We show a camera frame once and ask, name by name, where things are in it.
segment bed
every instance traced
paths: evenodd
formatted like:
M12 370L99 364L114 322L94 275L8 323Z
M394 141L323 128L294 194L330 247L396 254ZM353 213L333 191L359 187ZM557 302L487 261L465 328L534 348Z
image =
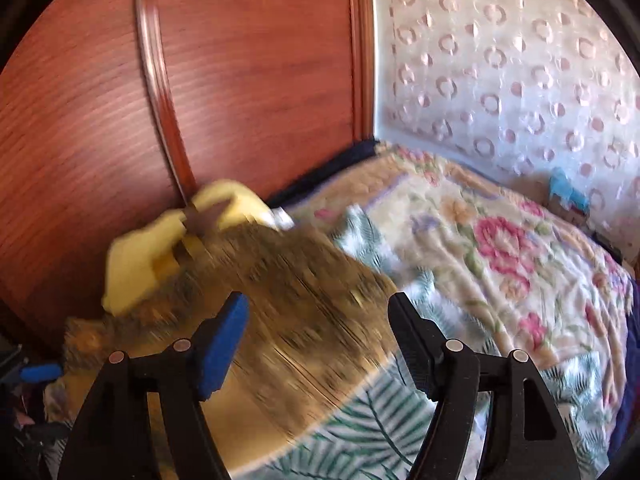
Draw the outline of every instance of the bed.
M636 62L607 2L591 3ZM527 350L583 478L606 467L639 375L635 283L537 202L442 156L375 145L374 56L386 40L374 41L373 0L42 7L0 73L10 338L60 354L69 316L103 314L112 240L232 178L404 290L447 336L476 351ZM385 355L335 410L236 475L404 478L433 403L401 357ZM418 415L409 422L400 404ZM461 478L477 468L487 406L478 403Z

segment light blue object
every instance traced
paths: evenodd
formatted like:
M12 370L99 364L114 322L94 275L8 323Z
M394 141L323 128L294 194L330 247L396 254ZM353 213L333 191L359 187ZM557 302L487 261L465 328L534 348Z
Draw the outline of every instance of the light blue object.
M218 315L203 321L194 334L193 340L198 346L200 400L209 399L222 387L248 319L246 296L232 292Z
M549 178L549 199L554 195L560 197L560 203L565 209L575 207L584 214L589 213L589 199L571 185L562 168L554 168Z
M62 368L57 363L44 365L28 365L20 370L20 380L23 383L44 383L55 381L62 375Z

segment white fabric with green leaves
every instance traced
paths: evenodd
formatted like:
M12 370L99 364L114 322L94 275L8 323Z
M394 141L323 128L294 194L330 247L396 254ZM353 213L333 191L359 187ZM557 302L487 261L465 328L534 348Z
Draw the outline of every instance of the white fabric with green leaves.
M499 355L482 324L443 298L429 269L404 265L359 206L347 209L334 244L371 269L387 274L420 316L432 319L447 338L476 352ZM541 372L569 432L583 480L608 465L597 352ZM476 478L488 420L489 395L480 393L460 479ZM435 403L414 387L400 352L375 378L312 434L284 455L251 472L246 480L404 480L420 446Z

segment floral blanket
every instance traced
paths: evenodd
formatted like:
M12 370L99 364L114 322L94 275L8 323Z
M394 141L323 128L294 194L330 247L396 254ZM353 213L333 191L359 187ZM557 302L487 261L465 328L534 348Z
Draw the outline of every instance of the floral blanket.
M347 211L354 204L366 214ZM330 232L345 211L338 246L388 274L446 336L476 351L529 352L558 403L583 478L595 478L607 465L626 382L633 301L626 271L538 204L423 152L392 146L290 213ZM433 414L407 383L401 359L393 360L334 418L252 478L405 478ZM460 478L475 477L485 404L479 399Z

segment yellow fabric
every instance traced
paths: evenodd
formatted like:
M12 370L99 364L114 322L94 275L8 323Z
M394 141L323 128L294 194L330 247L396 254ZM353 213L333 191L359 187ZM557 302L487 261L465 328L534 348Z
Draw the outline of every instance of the yellow fabric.
M197 210L231 199L220 215L217 228L227 229L245 221L266 223L269 208L258 196L239 182L217 180L204 187L194 198ZM126 314L139 300L152 292L162 280L178 270L172 248L184 239L188 252L197 252L202 244L185 237L181 210L165 212L149 226L127 233L111 244L107 254L106 285L102 307L113 314Z

